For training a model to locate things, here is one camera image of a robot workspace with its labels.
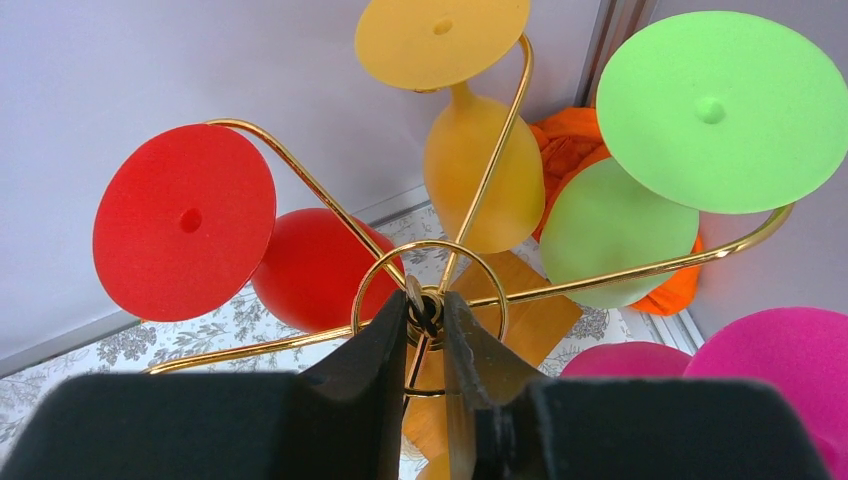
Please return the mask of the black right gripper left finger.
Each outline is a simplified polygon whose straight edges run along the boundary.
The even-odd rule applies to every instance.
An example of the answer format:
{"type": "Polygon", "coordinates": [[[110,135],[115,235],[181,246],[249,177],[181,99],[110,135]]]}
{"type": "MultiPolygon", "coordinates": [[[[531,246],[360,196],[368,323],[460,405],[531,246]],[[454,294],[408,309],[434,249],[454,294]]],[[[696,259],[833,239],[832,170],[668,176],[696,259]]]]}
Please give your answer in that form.
{"type": "Polygon", "coordinates": [[[97,374],[36,410],[5,479],[393,479],[406,303],[301,372],[97,374]]]}

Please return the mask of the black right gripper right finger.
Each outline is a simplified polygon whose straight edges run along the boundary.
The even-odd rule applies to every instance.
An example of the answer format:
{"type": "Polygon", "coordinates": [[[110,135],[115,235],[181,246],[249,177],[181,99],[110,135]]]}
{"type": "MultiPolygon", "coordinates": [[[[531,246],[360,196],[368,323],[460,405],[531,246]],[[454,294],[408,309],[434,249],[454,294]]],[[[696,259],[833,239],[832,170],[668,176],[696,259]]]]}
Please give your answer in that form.
{"type": "Polygon", "coordinates": [[[454,479],[826,479],[790,405],[751,381],[555,379],[443,300],[454,479]]]}

